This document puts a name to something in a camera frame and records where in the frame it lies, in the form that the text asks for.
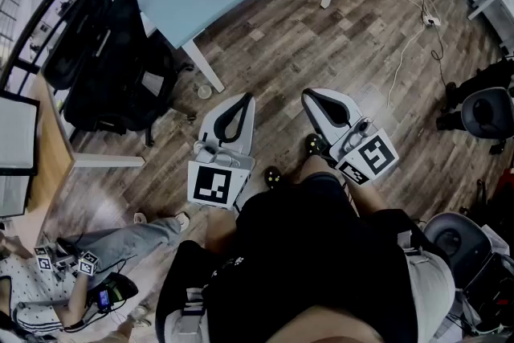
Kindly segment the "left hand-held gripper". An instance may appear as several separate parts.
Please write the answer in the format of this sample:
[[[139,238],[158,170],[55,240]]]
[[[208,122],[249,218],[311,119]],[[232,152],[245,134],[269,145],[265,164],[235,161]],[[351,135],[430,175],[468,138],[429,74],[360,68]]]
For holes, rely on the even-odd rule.
[[[187,199],[231,210],[255,167],[250,156],[256,102],[249,92],[232,96],[204,117],[195,159],[188,163]]]

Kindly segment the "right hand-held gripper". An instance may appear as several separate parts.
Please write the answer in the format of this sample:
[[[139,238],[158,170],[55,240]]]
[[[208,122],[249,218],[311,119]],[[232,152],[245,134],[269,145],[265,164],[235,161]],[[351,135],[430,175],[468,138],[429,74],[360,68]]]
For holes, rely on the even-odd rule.
[[[352,182],[359,186],[372,182],[398,161],[386,131],[361,117],[348,96],[327,88],[306,88],[301,102],[315,131],[333,145],[329,154],[337,161],[335,168]]]

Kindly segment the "person's right shoe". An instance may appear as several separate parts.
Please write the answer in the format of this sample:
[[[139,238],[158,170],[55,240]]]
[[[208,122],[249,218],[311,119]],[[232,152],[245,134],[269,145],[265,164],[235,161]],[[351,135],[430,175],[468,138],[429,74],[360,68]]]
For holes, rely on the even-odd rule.
[[[304,139],[304,147],[308,157],[319,156],[324,149],[324,142],[316,133],[310,133]]]

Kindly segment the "person's shoe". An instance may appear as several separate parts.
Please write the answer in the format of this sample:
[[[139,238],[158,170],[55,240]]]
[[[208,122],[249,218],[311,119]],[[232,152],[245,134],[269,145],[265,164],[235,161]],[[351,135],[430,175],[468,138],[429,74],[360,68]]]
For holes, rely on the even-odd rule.
[[[282,174],[277,167],[268,166],[263,172],[263,177],[268,189],[274,190],[280,187]]]
[[[319,156],[324,149],[324,142],[316,133],[310,133],[304,139],[304,147],[308,157]]]

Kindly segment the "person's right leg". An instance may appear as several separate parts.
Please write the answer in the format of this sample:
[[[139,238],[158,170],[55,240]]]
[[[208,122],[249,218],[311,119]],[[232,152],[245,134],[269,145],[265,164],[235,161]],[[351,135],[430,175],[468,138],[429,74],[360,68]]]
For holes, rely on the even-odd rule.
[[[318,155],[312,155],[305,160],[304,164],[300,168],[297,181],[303,182],[307,178],[315,176],[330,177],[339,181],[335,169],[331,168],[327,161]]]

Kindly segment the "person's left shoe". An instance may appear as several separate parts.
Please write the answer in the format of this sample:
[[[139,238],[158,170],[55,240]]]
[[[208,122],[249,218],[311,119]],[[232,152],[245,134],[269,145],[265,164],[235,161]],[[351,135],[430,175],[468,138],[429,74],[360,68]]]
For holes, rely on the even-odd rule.
[[[263,172],[263,177],[268,189],[274,190],[280,187],[282,174],[277,167],[268,166]]]

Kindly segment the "person's black shorts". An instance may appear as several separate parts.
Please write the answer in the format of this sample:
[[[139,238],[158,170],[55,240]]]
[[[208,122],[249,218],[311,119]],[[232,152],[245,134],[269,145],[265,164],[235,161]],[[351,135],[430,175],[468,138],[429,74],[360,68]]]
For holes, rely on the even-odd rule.
[[[339,180],[328,172],[310,174],[296,186],[304,196],[329,214],[357,217]]]

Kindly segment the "black mesh office chair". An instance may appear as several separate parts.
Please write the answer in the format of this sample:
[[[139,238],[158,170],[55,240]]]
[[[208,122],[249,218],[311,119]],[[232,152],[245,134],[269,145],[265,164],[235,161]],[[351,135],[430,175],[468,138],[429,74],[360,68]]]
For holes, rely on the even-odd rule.
[[[137,0],[113,0],[102,25],[71,86],[64,118],[81,131],[150,133],[171,106],[173,52],[145,33]]]
[[[72,86],[85,65],[112,0],[76,0],[65,14],[63,32],[43,65],[45,80],[57,90]]]

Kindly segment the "person in black shirt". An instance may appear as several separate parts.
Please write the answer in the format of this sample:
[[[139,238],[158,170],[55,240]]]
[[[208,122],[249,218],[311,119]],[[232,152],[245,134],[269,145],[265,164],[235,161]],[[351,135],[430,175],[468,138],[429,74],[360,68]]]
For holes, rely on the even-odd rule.
[[[180,244],[156,313],[159,343],[185,343],[188,291],[200,291],[197,343],[268,343],[310,308],[350,315],[383,343],[418,343],[406,257],[390,224],[359,218],[340,189],[257,194],[222,253]]]

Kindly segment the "grey seat office chair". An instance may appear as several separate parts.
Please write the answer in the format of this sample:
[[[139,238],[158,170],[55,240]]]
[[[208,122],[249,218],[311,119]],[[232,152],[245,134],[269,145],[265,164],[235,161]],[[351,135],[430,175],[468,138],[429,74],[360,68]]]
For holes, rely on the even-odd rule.
[[[491,240],[476,223],[462,214],[437,214],[422,232],[447,254],[458,289],[465,289],[473,281],[492,254]]]
[[[502,153],[507,140],[514,138],[514,59],[503,58],[479,69],[460,85],[450,82],[445,93],[437,130],[461,130],[494,140],[489,153]]]

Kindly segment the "red bag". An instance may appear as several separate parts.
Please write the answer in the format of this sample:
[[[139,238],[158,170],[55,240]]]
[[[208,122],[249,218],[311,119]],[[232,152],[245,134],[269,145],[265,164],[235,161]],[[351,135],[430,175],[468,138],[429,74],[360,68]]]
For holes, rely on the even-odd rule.
[[[506,169],[496,187],[495,200],[504,207],[514,207],[514,168]]]

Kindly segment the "black handheld device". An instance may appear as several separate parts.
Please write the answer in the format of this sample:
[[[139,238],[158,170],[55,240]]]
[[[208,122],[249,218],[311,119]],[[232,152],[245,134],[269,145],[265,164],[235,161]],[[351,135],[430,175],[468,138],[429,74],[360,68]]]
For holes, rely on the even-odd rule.
[[[110,312],[139,292],[136,284],[120,273],[110,273],[99,285],[96,303],[100,312]]]

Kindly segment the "black framed monitor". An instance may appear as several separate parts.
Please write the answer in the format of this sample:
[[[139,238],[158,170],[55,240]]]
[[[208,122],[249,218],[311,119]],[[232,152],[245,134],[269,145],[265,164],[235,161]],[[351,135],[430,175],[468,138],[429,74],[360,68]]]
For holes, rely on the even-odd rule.
[[[0,218],[25,213],[30,184],[31,176],[0,175]]]
[[[0,175],[37,174],[37,100],[0,91]]]

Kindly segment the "black metal railing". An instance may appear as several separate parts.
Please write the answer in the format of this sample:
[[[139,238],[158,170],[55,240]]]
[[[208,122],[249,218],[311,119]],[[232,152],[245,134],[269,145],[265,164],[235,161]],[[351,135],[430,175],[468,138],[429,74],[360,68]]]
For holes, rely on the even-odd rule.
[[[37,66],[37,60],[42,53],[41,49],[44,48],[51,40],[51,37],[53,36],[57,27],[61,24],[65,13],[59,17],[58,22],[47,33],[47,37],[43,40],[42,46],[40,47],[41,49],[36,53],[36,57],[34,57],[32,60],[29,60],[28,58],[23,58],[21,54],[23,48],[29,42],[30,37],[36,31],[38,25],[43,21],[44,15],[51,9],[55,1],[56,0],[42,0],[37,5],[36,9],[33,12],[30,12],[28,21],[22,24],[22,31],[19,37],[14,41],[10,55],[5,64],[2,66],[2,71],[0,73],[0,90],[10,90],[9,80],[11,72],[16,67],[25,72],[25,75],[22,78],[22,83],[17,89],[18,93],[23,90],[23,87],[27,82],[28,76],[30,74],[38,74],[39,67]]]

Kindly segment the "wooden desk with white frame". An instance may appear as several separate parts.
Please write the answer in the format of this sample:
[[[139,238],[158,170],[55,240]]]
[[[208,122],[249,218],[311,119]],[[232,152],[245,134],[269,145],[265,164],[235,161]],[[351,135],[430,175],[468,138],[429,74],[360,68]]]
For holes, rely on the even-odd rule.
[[[74,152],[62,126],[54,95],[41,75],[36,76],[31,86],[31,97],[40,103],[38,174],[33,179],[31,198],[22,216],[25,224],[43,225],[74,168],[137,168],[144,165],[143,157]]]

